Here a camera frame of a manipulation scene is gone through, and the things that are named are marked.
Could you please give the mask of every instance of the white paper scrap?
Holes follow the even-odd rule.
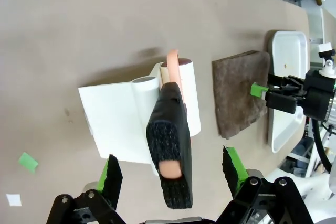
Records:
[[[8,203],[11,207],[21,207],[21,196],[20,194],[6,194]]]

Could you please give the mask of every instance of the white plastic stand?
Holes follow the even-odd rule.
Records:
[[[325,43],[319,45],[319,52],[326,52],[331,50],[332,50],[331,43]],[[325,61],[323,59],[323,68],[319,71],[319,74],[331,79],[336,79],[336,73],[333,68],[332,60]]]

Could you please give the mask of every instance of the black cable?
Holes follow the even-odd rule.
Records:
[[[333,127],[331,125],[329,125],[329,127],[326,127],[323,123],[321,124],[322,124],[322,127],[325,128],[330,133],[330,135],[331,134],[336,135],[336,132],[332,130]]]
[[[313,118],[311,118],[311,124],[313,126],[313,136],[314,136],[314,141],[316,144],[316,149],[317,152],[319,153],[319,156],[321,158],[321,163],[325,167],[328,173],[330,173],[331,170],[331,163],[324,152],[324,147],[322,144],[321,136],[320,136],[320,128],[319,128],[319,122]]]

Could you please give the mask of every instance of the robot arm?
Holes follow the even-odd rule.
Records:
[[[319,48],[324,64],[322,70],[309,70],[305,79],[269,74],[270,87],[253,84],[251,94],[266,100],[266,106],[271,109],[294,114],[296,106],[300,106],[304,115],[336,125],[336,74],[332,60],[335,50],[331,49],[330,43]]]
[[[75,199],[67,194],[59,195],[55,198],[47,224],[86,224],[93,221],[99,224],[125,224],[116,212],[122,174],[117,159],[110,155],[109,160],[115,169],[109,172],[114,174],[117,183],[105,184],[105,187],[111,187],[105,190],[114,193],[102,194],[90,189]],[[289,177],[278,178],[274,183],[264,178],[248,177],[215,221],[193,217],[176,221],[148,220],[143,224],[243,224],[258,209],[267,211],[274,224],[313,224],[295,183]]]

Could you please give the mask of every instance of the white plastic tray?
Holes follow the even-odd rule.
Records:
[[[273,74],[303,78],[308,71],[307,39],[300,31],[278,31],[268,44],[273,60]],[[269,109],[268,144],[272,152],[278,152],[292,137],[303,120],[303,110],[297,107],[295,114]]]

